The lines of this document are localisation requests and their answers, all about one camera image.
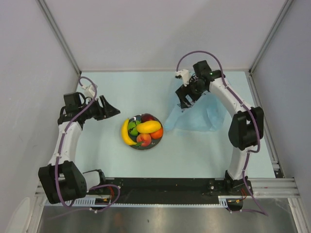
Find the orange fake mandarin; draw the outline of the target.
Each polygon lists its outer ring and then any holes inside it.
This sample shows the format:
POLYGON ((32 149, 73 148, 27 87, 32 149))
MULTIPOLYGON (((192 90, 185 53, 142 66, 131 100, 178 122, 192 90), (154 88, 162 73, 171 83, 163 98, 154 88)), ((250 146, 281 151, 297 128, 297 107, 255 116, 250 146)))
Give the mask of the orange fake mandarin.
POLYGON ((163 128, 161 127, 158 131, 150 133, 152 139, 160 139, 163 136, 163 128))

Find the light blue printed plastic bag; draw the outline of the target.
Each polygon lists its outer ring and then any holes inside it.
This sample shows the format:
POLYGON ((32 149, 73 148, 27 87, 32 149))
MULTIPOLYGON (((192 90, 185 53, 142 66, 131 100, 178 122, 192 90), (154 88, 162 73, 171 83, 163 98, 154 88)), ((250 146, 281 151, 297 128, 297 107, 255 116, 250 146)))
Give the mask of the light blue printed plastic bag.
POLYGON ((170 91, 172 93, 168 101, 168 116, 164 122, 164 129, 166 131, 173 129, 198 132, 217 131, 223 125, 226 108, 214 94, 208 91, 208 82, 205 77, 198 78, 196 74, 191 72, 190 74, 190 82, 192 80, 203 79, 206 83, 207 90, 191 108, 181 109, 180 101, 175 91, 183 85, 183 82, 177 78, 171 81, 170 91))

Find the orange fake peach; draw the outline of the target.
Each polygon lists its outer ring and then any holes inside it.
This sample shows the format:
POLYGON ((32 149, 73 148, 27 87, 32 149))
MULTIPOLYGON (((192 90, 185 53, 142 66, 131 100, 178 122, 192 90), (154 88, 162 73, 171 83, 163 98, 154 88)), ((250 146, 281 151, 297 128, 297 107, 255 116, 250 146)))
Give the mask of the orange fake peach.
POLYGON ((137 143, 142 147, 147 147, 151 144, 152 138, 148 133, 141 133, 136 138, 137 143))

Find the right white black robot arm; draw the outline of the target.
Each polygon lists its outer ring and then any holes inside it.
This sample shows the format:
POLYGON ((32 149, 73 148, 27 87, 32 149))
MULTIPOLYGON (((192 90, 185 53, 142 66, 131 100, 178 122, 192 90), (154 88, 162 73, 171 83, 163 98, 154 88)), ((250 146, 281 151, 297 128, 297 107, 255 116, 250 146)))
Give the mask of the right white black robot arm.
POLYGON ((190 108, 205 93, 214 94, 226 110, 232 121, 228 138, 233 153, 228 170, 225 172, 224 189, 230 195, 247 189, 246 169, 251 153, 260 150, 263 138, 264 112, 261 107, 253 107, 244 101, 228 83, 221 69, 212 70, 207 61, 193 65, 194 75, 186 69, 175 73, 183 84, 176 90, 181 109, 190 108))

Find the green fake watermelon ball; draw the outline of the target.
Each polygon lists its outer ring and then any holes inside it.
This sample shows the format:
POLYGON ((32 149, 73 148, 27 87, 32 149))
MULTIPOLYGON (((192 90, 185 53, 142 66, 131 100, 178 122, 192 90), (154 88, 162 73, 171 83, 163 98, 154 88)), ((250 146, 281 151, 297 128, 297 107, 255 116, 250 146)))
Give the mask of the green fake watermelon ball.
POLYGON ((133 120, 128 123, 128 132, 133 136, 138 136, 137 125, 141 122, 139 120, 133 120))

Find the red fake apple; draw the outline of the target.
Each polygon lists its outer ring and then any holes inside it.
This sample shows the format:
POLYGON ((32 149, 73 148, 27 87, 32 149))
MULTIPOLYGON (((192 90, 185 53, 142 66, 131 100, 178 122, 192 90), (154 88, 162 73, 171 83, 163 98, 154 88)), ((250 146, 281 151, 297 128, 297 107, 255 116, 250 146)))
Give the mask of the red fake apple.
POLYGON ((147 121, 151 121, 151 120, 155 120, 155 117, 152 114, 142 114, 140 121, 142 123, 147 122, 147 121))

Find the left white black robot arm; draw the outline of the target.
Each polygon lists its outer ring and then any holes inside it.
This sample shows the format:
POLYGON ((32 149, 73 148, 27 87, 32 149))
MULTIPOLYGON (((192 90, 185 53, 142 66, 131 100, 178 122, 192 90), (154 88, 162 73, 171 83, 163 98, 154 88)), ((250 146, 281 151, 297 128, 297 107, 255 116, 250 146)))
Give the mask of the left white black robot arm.
POLYGON ((52 158, 38 171, 39 180, 51 204, 75 201, 92 189, 97 194, 107 190, 107 181, 100 169, 81 172, 74 163, 79 137, 86 120, 97 121, 120 114, 104 96, 87 101, 84 94, 64 95, 65 105, 57 121, 59 136, 52 158))

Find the yellow fake banana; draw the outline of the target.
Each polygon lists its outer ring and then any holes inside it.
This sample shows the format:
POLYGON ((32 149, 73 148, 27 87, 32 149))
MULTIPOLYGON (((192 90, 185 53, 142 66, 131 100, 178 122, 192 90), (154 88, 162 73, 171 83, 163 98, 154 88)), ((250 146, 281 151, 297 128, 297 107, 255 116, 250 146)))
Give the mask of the yellow fake banana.
POLYGON ((137 144, 137 142, 133 141, 128 135, 128 129, 127 129, 128 124, 129 124, 129 119, 126 119, 121 127, 121 137, 125 144, 129 146, 134 146, 137 144))

